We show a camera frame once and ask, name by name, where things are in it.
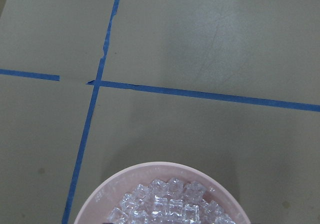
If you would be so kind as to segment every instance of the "clear cube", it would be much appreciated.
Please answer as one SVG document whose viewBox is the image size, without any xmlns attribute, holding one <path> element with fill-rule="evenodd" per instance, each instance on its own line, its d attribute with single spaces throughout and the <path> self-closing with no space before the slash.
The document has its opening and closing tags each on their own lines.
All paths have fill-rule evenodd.
<svg viewBox="0 0 320 224">
<path fill-rule="evenodd" d="M 201 221 L 201 224 L 208 224 L 210 223 L 207 219 L 206 219 L 206 215 L 207 215 L 207 210 L 208 210 L 208 206 L 209 206 L 209 203 L 204 200 L 204 199 L 201 199 L 198 203 L 198 206 L 199 206 L 199 216 L 200 216 L 200 221 Z"/>
<path fill-rule="evenodd" d="M 202 198 L 207 188 L 197 181 L 192 181 L 185 185 L 184 198 L 189 202 L 198 203 Z"/>
<path fill-rule="evenodd" d="M 126 193 L 120 201 L 120 207 L 123 212 L 128 214 L 129 212 L 135 210 L 138 207 L 138 204 L 132 194 Z"/>
<path fill-rule="evenodd" d="M 168 193 L 168 183 L 160 179 L 153 180 L 149 188 L 153 191 L 153 194 L 159 198 L 164 197 Z"/>
<path fill-rule="evenodd" d="M 215 214 L 217 215 L 217 216 L 220 216 L 221 214 L 224 214 L 225 213 L 225 209 L 223 209 L 223 207 L 222 206 L 220 206 L 219 204 L 217 204 L 216 206 L 215 206 Z"/>
<path fill-rule="evenodd" d="M 227 215 L 225 217 L 224 215 L 217 216 L 215 221 L 215 224 L 236 224 L 232 219 Z"/>
<path fill-rule="evenodd" d="M 209 205 L 206 207 L 205 210 L 205 220 L 209 223 L 214 223 L 216 220 L 216 217 L 218 216 L 216 214 L 216 207 L 217 207 L 218 203 L 216 203 L 214 200 L 212 200 Z"/>
<path fill-rule="evenodd" d="M 145 199 L 149 197 L 151 190 L 142 184 L 139 184 L 132 192 L 132 196 L 137 199 Z"/>
<path fill-rule="evenodd" d="M 152 215 L 154 217 L 166 216 L 168 213 L 168 199 L 164 197 L 157 197 L 153 203 Z"/>
<path fill-rule="evenodd" d="M 162 224 L 182 224 L 182 219 L 164 218 Z"/>
<path fill-rule="evenodd" d="M 178 178 L 172 178 L 168 181 L 168 195 L 174 199 L 181 198 L 181 194 L 184 191 L 184 182 Z"/>
<path fill-rule="evenodd" d="M 149 224 L 163 224 L 163 216 L 151 216 Z"/>
<path fill-rule="evenodd" d="M 168 214 L 171 218 L 182 219 L 184 202 L 182 200 L 171 199 L 168 204 Z"/>
<path fill-rule="evenodd" d="M 130 224 L 149 224 L 145 210 L 135 210 L 130 213 Z"/>
<path fill-rule="evenodd" d="M 113 224 L 127 224 L 128 216 L 122 212 L 119 208 L 115 207 L 110 215 L 106 218 L 108 222 Z"/>
<path fill-rule="evenodd" d="M 199 206 L 186 204 L 182 211 L 182 218 L 184 224 L 199 224 Z"/>
</svg>

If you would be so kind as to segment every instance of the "concrete floor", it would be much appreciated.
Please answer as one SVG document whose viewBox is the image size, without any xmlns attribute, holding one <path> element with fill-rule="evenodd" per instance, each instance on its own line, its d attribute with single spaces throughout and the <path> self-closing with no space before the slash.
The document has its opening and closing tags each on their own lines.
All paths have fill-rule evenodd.
<svg viewBox="0 0 320 224">
<path fill-rule="evenodd" d="M 65 209 L 114 0 L 0 0 L 0 223 Z M 320 0 L 120 0 L 102 80 L 319 105 Z M 69 223 L 128 166 L 221 183 L 252 223 L 320 223 L 320 113 L 101 87 Z"/>
</svg>

